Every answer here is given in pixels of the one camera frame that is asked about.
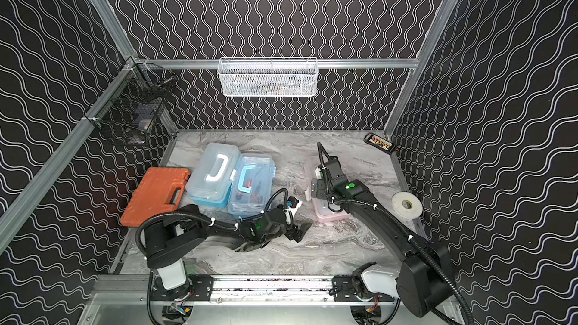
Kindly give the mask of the pink toolbox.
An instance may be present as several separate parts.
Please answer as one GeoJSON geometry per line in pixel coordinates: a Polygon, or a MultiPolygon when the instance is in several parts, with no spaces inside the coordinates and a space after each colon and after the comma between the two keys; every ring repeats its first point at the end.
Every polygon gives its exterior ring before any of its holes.
{"type": "Polygon", "coordinates": [[[329,223],[332,221],[341,221],[344,219],[348,219],[350,215],[346,212],[332,212],[328,208],[328,201],[327,200],[320,200],[313,198],[313,189],[312,189],[312,179],[316,179],[315,174],[315,167],[319,165],[319,161],[311,156],[310,158],[306,159],[304,169],[305,169],[305,176],[306,176],[306,199],[312,203],[312,207],[319,223],[329,223]]]}

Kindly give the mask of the light blue front toolbox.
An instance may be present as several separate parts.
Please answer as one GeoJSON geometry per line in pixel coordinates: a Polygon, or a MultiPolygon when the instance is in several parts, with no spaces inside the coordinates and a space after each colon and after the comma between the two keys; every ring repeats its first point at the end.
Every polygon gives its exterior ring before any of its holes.
{"type": "Polygon", "coordinates": [[[272,196],[275,177],[273,158],[264,153],[243,153],[235,170],[236,177],[227,204],[228,212],[235,218],[260,214],[272,196]]]}

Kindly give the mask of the turquoise back toolbox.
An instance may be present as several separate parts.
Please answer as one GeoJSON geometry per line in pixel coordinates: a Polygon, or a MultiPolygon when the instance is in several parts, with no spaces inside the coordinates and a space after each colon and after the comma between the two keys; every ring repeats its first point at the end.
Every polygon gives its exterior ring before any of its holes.
{"type": "Polygon", "coordinates": [[[225,208],[240,155],[235,145],[209,143],[186,184],[188,198],[199,206],[225,208]]]}

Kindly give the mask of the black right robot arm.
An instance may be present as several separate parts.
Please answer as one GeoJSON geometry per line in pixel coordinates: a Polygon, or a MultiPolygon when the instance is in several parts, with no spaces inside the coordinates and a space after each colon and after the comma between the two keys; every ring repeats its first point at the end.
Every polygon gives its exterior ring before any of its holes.
{"type": "Polygon", "coordinates": [[[449,252],[438,242],[429,242],[411,230],[377,200],[360,180],[349,180],[337,156],[317,144],[319,169],[324,184],[316,197],[324,197],[332,212],[346,212],[363,223],[400,260],[394,279],[394,295],[416,317],[431,312],[448,324],[455,324],[437,309],[450,296],[458,301],[466,324],[474,316],[455,282],[449,252]]]}

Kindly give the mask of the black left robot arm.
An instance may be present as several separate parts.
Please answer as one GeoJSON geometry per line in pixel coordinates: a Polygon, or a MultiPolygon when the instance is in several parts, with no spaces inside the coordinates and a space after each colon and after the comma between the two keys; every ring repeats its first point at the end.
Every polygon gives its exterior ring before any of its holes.
{"type": "Polygon", "coordinates": [[[166,291],[180,289],[189,282],[183,258],[204,242],[242,253],[265,248],[280,237],[301,242],[312,226],[295,220],[302,204],[282,188],[269,197],[260,213],[233,223],[218,221],[189,205],[145,220],[135,231],[135,244],[146,258],[151,280],[159,278],[166,291]]]}

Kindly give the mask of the white tape roll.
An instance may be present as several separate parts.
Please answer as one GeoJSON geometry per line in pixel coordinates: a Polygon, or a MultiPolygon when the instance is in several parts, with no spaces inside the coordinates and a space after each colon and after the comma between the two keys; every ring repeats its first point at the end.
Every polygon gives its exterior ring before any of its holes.
{"type": "Polygon", "coordinates": [[[394,212],[400,218],[415,220],[423,213],[423,204],[420,199],[410,192],[398,192],[391,198],[394,212]]]}

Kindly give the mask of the red-orange plastic tool case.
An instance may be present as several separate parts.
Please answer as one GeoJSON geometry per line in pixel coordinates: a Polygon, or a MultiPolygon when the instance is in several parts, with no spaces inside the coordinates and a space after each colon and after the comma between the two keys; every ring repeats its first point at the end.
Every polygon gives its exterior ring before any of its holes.
{"type": "Polygon", "coordinates": [[[134,191],[120,223],[124,227],[139,227],[155,215],[174,212],[190,176],[191,171],[187,168],[149,168],[134,191]]]}

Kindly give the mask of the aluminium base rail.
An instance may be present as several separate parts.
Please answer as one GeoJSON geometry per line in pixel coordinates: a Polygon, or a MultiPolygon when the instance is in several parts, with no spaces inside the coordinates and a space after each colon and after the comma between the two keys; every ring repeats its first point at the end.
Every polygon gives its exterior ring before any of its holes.
{"type": "Polygon", "coordinates": [[[361,294],[349,275],[191,275],[166,290],[160,278],[103,275],[80,324],[440,324],[412,317],[389,295],[361,294]]]}

